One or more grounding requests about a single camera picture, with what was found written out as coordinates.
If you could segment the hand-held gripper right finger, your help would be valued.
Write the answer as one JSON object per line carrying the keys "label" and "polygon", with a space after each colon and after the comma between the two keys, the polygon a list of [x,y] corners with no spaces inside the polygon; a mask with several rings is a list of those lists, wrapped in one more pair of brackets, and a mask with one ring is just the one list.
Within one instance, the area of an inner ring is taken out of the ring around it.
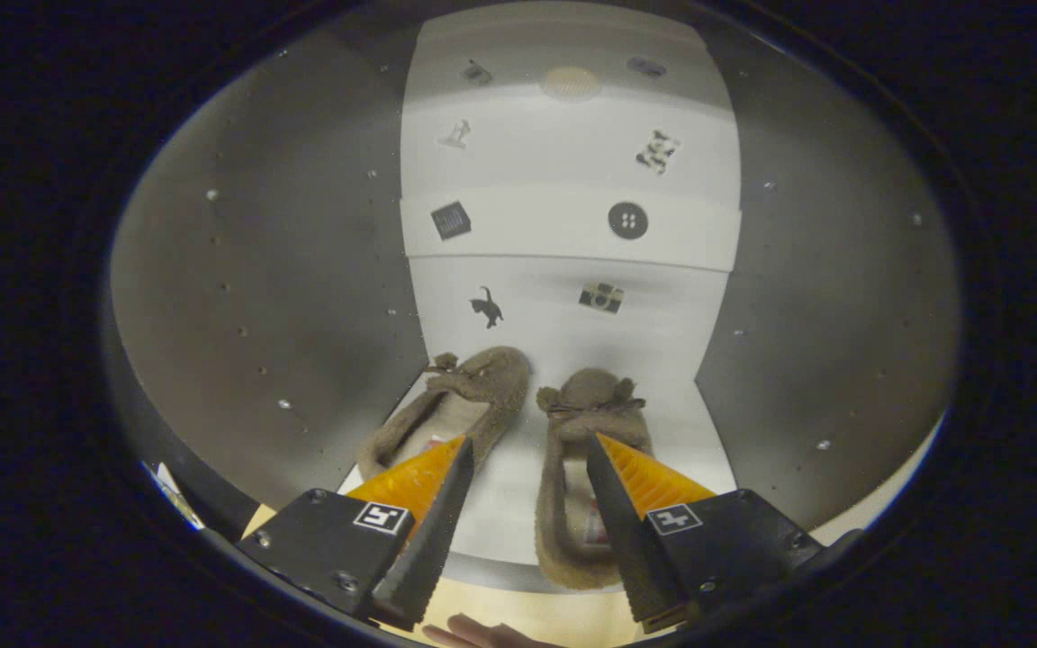
{"label": "hand-held gripper right finger", "polygon": [[587,472],[630,615],[647,635],[717,630],[823,577],[861,538],[823,545],[753,490],[717,495],[613,436]]}

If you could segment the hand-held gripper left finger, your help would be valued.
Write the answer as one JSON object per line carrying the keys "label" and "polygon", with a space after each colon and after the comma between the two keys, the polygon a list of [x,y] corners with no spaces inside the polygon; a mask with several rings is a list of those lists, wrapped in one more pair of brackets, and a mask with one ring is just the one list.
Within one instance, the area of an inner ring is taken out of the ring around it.
{"label": "hand-held gripper left finger", "polygon": [[473,477],[472,440],[457,436],[349,492],[306,491],[239,550],[340,614],[411,631],[443,574]]}

